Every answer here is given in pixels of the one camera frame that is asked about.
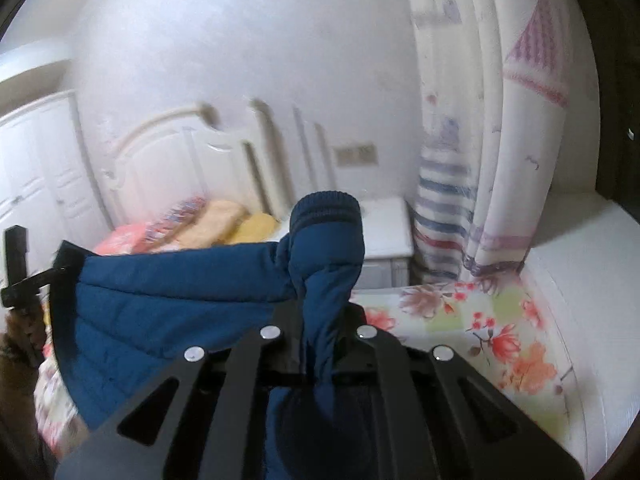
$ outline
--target floral bed sheet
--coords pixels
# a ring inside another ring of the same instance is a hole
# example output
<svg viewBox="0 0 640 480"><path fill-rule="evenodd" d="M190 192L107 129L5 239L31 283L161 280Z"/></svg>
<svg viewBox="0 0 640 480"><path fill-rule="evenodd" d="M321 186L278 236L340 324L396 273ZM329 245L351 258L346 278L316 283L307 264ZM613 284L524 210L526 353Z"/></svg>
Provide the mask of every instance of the floral bed sheet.
<svg viewBox="0 0 640 480"><path fill-rule="evenodd" d="M357 291L352 301L364 307L369 324L407 346L452 347L568 447L566 399L545 331L552 321L543 319L517 276Z"/></svg>

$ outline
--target white nightstand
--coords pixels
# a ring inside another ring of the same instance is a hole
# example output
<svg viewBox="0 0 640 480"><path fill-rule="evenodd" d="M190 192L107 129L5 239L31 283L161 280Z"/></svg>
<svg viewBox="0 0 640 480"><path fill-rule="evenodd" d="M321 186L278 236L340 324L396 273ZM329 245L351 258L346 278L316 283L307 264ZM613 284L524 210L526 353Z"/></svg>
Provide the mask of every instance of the white nightstand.
<svg viewBox="0 0 640 480"><path fill-rule="evenodd" d="M354 289L408 286L414 244L404 199L361 200L360 208L365 253Z"/></svg>

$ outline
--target pillow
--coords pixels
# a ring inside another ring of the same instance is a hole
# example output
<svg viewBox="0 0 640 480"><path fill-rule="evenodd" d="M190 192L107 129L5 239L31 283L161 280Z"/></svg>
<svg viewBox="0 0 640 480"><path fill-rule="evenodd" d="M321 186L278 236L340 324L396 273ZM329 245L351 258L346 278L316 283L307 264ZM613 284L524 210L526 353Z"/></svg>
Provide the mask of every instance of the pillow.
<svg viewBox="0 0 640 480"><path fill-rule="evenodd" d="M94 253L101 256L109 254L131 254L133 248L145 238L146 222L122 225L112 232L106 240L98 244Z"/></svg>
<svg viewBox="0 0 640 480"><path fill-rule="evenodd" d="M198 221L181 232L175 240L181 249L203 249L221 243L246 215L244 206L229 200L214 200Z"/></svg>
<svg viewBox="0 0 640 480"><path fill-rule="evenodd" d="M146 226L145 236L134 247L134 251L146 252L152 247L169 241L181 229L193 222L206 205L207 201L200 196L177 203L162 218Z"/></svg>
<svg viewBox="0 0 640 480"><path fill-rule="evenodd" d="M249 216L225 241L227 245L263 242L278 228L278 221L267 213Z"/></svg>

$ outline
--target striped curtain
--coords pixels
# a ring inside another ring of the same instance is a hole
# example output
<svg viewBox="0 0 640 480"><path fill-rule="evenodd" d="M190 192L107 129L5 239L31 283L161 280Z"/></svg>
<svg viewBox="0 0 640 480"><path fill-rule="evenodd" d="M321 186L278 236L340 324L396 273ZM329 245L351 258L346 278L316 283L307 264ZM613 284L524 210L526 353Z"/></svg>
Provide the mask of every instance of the striped curtain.
<svg viewBox="0 0 640 480"><path fill-rule="evenodd" d="M424 282L517 269L558 158L572 64L566 0L410 0L424 147Z"/></svg>

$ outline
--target red flower print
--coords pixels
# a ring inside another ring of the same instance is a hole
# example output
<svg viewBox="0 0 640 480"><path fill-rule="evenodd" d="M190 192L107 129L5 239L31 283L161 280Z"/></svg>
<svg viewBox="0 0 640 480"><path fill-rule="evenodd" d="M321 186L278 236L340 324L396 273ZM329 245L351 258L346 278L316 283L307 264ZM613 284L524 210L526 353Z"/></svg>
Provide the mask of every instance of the red flower print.
<svg viewBox="0 0 640 480"><path fill-rule="evenodd" d="M533 342L513 362L508 384L517 392L527 392L529 395L539 393L558 374L555 366L545 363L545 353L546 347L541 342Z"/></svg>
<svg viewBox="0 0 640 480"><path fill-rule="evenodd" d="M520 302L520 306L522 307L523 311L522 317L524 317L524 319L527 319L534 328L543 330L544 323L542 321L542 316L540 316L540 312L536 307L536 304L531 300L522 300Z"/></svg>
<svg viewBox="0 0 640 480"><path fill-rule="evenodd" d="M520 340L518 336L511 333L514 328L514 324L507 325L497 336L489 340L489 346L495 358L502 364L514 362L520 353Z"/></svg>
<svg viewBox="0 0 640 480"><path fill-rule="evenodd" d="M364 313L367 316L367 323L380 330L391 330L396 326L396 320L390 317L383 308L366 308Z"/></svg>
<svg viewBox="0 0 640 480"><path fill-rule="evenodd" d="M411 286L402 290L400 309L412 316L431 319L443 303L442 294L432 286Z"/></svg>

